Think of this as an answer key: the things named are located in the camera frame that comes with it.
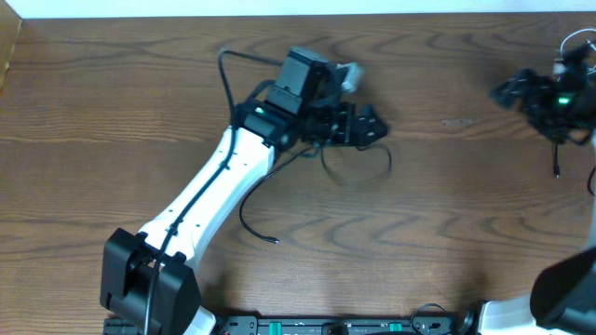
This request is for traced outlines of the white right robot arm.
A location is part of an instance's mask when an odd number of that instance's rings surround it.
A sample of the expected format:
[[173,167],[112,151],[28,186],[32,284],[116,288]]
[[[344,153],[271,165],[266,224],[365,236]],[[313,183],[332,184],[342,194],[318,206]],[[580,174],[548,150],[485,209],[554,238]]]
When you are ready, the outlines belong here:
[[[595,44],[585,40],[561,45],[551,74],[524,68],[496,87],[492,98],[523,115],[527,124],[558,153],[564,144],[595,149]],[[569,219],[571,203],[549,206],[557,230],[580,228],[575,254],[557,261],[537,276],[529,293],[486,301],[473,326],[475,334],[592,334],[595,331],[595,176],[586,180],[579,202],[583,220]]]

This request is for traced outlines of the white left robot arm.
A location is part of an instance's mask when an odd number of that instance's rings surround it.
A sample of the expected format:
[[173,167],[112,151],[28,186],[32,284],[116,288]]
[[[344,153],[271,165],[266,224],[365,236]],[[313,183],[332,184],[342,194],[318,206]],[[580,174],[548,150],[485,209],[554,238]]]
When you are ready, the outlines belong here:
[[371,105],[347,100],[363,76],[292,47],[278,76],[231,102],[230,123],[210,159],[183,191],[137,233],[115,230],[102,256],[100,303],[128,323],[130,334],[209,334],[196,280],[204,252],[232,210],[279,170],[278,158],[303,144],[302,156],[326,147],[365,149],[387,124]]

